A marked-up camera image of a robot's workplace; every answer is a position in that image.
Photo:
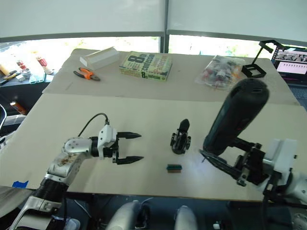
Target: black figurine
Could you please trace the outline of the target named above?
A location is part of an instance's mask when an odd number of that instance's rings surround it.
[[[172,151],[175,154],[184,154],[189,149],[191,144],[191,137],[188,136],[188,129],[190,123],[188,119],[184,119],[180,122],[177,133],[173,133],[171,139]]]

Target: roller shade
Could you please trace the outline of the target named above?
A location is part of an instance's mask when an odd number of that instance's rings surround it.
[[[169,0],[169,34],[307,44],[307,0]]]
[[[1,0],[0,6],[2,40],[73,33],[159,35],[164,31],[164,0]]]

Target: laptop screen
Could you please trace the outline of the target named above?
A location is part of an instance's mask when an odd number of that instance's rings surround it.
[[[307,85],[307,49],[288,47],[276,49],[272,62],[287,83]]]

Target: table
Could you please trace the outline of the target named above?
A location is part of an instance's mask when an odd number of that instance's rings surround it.
[[[46,170],[60,153],[63,143],[75,137],[94,114],[105,112],[118,131],[142,134],[141,138],[120,140],[120,156],[144,156],[130,165],[116,165],[111,159],[83,162],[71,192],[179,196],[225,200],[261,200],[252,185],[241,187],[222,171],[202,163],[198,148],[222,102],[136,99],[45,93],[18,128],[0,155],[0,185],[29,181],[38,188]],[[298,140],[294,169],[307,173],[305,149],[307,114],[303,107],[266,104],[241,138],[263,144],[266,151],[273,138]],[[191,147],[184,155],[171,151],[170,139],[181,120],[190,121]],[[83,133],[95,136],[104,125],[96,118]],[[222,157],[234,164],[238,149],[228,148]],[[181,173],[167,173],[166,165],[179,163]]]
[[[100,82],[78,78],[73,71],[83,67],[79,61],[80,56],[93,52],[95,50],[75,49],[43,93],[222,102],[229,92],[194,83],[196,76],[209,64],[213,56],[166,54],[172,57],[173,66],[167,82],[160,82],[122,75],[118,67],[127,52],[121,52],[119,62],[94,71],[102,79]],[[247,64],[253,61],[252,58],[244,59]],[[267,72],[262,81],[268,85],[271,92],[270,103],[299,105],[269,59],[258,58],[257,64]]]

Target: laptop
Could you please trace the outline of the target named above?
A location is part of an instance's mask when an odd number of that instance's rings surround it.
[[[272,63],[307,110],[307,48],[285,46],[284,51],[277,48]]]

